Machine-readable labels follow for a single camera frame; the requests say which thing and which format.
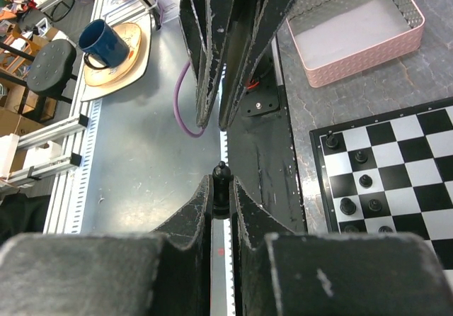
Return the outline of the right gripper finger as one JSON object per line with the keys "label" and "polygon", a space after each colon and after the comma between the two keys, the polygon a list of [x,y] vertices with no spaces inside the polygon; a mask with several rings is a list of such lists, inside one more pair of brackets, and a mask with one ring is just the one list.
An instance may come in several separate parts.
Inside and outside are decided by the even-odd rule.
{"label": "right gripper finger", "polygon": [[240,315],[451,315],[433,251],[410,233],[294,233],[234,179],[230,186]]}
{"label": "right gripper finger", "polygon": [[154,231],[21,234],[1,247],[2,315],[208,315],[212,177]]}

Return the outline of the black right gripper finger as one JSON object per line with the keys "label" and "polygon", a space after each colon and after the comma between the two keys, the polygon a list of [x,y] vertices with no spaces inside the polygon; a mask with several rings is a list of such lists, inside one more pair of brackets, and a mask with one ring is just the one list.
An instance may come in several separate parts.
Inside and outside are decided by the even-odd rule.
{"label": "black right gripper finger", "polygon": [[206,128],[218,92],[234,0],[180,0],[179,20],[196,78],[196,125]]}
{"label": "black right gripper finger", "polygon": [[229,38],[219,129],[234,120],[246,87],[296,0],[241,0],[240,16]]}

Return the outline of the black piece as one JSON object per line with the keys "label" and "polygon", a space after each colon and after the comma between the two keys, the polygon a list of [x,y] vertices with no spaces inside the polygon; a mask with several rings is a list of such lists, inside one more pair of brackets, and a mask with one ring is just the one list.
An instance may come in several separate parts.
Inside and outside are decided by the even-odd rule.
{"label": "black piece", "polygon": [[357,210],[355,203],[350,198],[342,198],[340,200],[340,211],[344,215],[353,215]]}
{"label": "black piece", "polygon": [[354,225],[346,225],[344,227],[344,232],[351,233],[351,232],[359,232],[358,228]]}

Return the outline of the black pawn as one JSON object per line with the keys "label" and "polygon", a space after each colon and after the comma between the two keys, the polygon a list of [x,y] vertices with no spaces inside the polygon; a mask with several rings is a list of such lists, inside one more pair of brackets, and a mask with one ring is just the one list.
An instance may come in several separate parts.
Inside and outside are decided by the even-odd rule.
{"label": "black pawn", "polygon": [[358,150],[355,153],[355,161],[359,164],[364,164],[368,160],[366,152]]}
{"label": "black pawn", "polygon": [[379,213],[382,210],[382,202],[377,199],[371,199],[368,202],[368,208],[373,213]]}
{"label": "black pawn", "polygon": [[372,180],[372,178],[371,178],[368,174],[363,174],[363,175],[361,175],[361,177],[359,178],[359,184],[360,184],[361,187],[363,187],[363,188],[369,188],[369,187],[372,186],[373,180]]}
{"label": "black pawn", "polygon": [[229,217],[229,184],[233,179],[230,168],[224,161],[213,169],[213,216],[216,219]]}

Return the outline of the black pawn edge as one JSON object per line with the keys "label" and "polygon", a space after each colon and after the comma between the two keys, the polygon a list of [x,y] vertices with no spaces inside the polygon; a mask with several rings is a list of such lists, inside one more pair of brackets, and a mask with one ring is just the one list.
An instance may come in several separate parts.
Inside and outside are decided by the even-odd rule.
{"label": "black pawn edge", "polygon": [[389,226],[384,225],[378,229],[378,232],[393,232],[393,229]]}

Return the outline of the black rook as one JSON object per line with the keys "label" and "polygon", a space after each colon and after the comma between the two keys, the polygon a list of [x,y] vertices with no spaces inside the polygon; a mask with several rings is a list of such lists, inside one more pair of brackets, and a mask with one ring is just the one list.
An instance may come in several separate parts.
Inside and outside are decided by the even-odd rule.
{"label": "black rook", "polygon": [[326,135],[326,146],[329,149],[337,149],[339,146],[338,138],[333,134],[332,131],[329,131]]}

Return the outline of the black white chess board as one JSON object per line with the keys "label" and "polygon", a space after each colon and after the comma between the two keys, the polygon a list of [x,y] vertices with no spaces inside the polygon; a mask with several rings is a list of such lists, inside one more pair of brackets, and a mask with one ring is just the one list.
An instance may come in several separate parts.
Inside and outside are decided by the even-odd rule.
{"label": "black white chess board", "polygon": [[[329,131],[337,149],[326,146]],[[447,274],[452,273],[452,100],[450,98],[402,108],[368,118],[312,130],[311,146],[327,228],[344,232],[411,232],[436,253]],[[355,161],[366,152],[364,164]],[[363,188],[368,174],[373,184]],[[340,211],[340,200],[350,198],[357,210]],[[368,202],[377,199],[382,210],[373,213]]]}

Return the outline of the beige plate outside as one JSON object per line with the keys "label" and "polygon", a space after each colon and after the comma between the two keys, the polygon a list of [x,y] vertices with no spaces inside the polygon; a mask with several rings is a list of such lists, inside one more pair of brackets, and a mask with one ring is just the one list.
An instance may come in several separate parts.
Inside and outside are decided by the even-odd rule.
{"label": "beige plate outside", "polygon": [[145,73],[151,49],[149,26],[133,22],[109,26],[104,20],[89,23],[79,37],[84,53],[83,102],[123,89]]}

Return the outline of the pink metal tray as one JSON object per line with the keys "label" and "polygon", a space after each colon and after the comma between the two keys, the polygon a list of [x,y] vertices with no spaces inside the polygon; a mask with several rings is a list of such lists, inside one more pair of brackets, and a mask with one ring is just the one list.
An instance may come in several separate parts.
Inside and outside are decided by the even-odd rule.
{"label": "pink metal tray", "polygon": [[287,24],[321,88],[417,50],[425,17],[414,0],[298,0]]}

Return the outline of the navy blue mug outside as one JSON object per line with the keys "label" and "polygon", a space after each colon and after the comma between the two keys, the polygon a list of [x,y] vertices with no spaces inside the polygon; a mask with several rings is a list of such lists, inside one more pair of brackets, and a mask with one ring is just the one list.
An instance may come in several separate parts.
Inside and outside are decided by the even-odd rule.
{"label": "navy blue mug outside", "polygon": [[128,57],[127,43],[104,20],[91,21],[79,36],[84,63],[94,70],[120,66]]}

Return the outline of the black round stool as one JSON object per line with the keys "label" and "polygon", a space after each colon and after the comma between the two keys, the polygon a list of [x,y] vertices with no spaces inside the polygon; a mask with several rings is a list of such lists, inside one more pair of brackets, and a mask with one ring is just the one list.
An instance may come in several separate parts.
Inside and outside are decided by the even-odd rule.
{"label": "black round stool", "polygon": [[8,91],[1,99],[1,107],[39,123],[55,117],[57,104],[72,103],[64,95],[69,80],[77,80],[73,74],[76,48],[65,39],[49,42],[34,55],[19,52],[17,60],[28,63],[28,72],[20,78],[2,69],[1,84]]}

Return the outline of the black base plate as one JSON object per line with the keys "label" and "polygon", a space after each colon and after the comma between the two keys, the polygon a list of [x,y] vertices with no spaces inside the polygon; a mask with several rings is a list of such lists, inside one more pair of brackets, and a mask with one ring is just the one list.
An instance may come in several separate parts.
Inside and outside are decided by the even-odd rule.
{"label": "black base plate", "polygon": [[265,76],[247,90],[226,132],[229,167],[252,199],[294,232],[306,232],[302,185],[294,148],[278,42],[266,50]]}

